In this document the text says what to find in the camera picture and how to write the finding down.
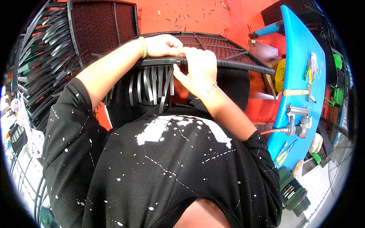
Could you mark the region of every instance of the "black t-shirt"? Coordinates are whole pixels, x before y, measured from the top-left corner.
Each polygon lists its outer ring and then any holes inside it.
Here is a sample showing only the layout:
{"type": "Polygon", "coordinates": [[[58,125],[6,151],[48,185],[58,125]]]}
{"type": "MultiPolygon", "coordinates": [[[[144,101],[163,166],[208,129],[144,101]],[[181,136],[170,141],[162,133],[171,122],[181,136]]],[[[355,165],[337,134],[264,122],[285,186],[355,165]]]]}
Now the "black t-shirt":
{"type": "Polygon", "coordinates": [[[45,138],[43,174],[63,228],[172,227],[199,198],[232,227],[280,223],[278,171],[258,132],[240,142],[212,120],[178,114],[107,132],[73,79],[50,110],[45,138]]]}

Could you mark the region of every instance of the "hand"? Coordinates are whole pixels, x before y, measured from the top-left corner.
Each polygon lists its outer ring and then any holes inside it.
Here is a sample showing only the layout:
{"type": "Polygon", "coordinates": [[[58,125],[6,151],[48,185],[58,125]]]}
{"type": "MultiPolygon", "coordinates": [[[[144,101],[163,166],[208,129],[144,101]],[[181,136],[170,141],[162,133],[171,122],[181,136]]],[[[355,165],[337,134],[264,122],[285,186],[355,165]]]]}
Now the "hand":
{"type": "Polygon", "coordinates": [[[217,58],[209,50],[197,50],[195,47],[184,47],[180,53],[186,55],[188,75],[184,75],[174,64],[174,76],[194,96],[200,97],[207,93],[217,82],[217,58]]]}
{"type": "Polygon", "coordinates": [[[161,57],[165,55],[179,56],[183,48],[182,42],[169,34],[162,34],[145,38],[147,43],[147,55],[161,57]]]}

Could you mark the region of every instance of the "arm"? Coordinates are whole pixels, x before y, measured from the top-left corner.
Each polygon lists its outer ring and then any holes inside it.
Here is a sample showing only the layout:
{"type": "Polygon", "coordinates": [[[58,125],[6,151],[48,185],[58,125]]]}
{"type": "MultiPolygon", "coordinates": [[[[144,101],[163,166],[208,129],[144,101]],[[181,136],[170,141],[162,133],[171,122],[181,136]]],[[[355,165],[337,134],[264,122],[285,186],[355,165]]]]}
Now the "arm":
{"type": "MultiPolygon", "coordinates": [[[[188,60],[188,75],[174,64],[175,77],[196,97],[207,93],[217,80],[217,59],[213,52],[184,47],[188,60]]],[[[257,129],[243,111],[220,89],[201,98],[211,116],[241,141],[246,141],[257,129]]]]}
{"type": "MultiPolygon", "coordinates": [[[[150,57],[179,55],[179,50],[183,47],[181,41],[168,34],[146,38],[146,43],[150,57]]],[[[142,42],[133,40],[94,62],[76,76],[88,91],[93,110],[142,54],[142,42]]]]}

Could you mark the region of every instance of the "yellow plastic bag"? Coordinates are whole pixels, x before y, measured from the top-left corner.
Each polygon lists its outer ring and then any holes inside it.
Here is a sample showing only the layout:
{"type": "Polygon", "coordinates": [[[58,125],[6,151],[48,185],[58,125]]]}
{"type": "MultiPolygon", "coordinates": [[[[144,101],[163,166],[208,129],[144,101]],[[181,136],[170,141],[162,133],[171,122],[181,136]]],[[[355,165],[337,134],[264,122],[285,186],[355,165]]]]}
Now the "yellow plastic bag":
{"type": "Polygon", "coordinates": [[[275,89],[276,92],[280,93],[283,90],[284,86],[284,77],[285,77],[285,63],[286,59],[282,59],[276,69],[275,73],[275,89]]]}

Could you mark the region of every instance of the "wooden hammer handle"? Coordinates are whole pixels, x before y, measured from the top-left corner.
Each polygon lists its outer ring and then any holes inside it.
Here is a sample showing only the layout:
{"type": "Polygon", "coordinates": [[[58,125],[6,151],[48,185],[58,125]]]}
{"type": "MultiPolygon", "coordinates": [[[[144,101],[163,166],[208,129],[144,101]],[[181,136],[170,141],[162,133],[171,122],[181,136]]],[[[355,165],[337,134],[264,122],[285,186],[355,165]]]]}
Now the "wooden hammer handle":
{"type": "Polygon", "coordinates": [[[303,94],[309,94],[309,90],[301,90],[301,89],[284,89],[283,90],[284,96],[303,95],[303,94]]]}

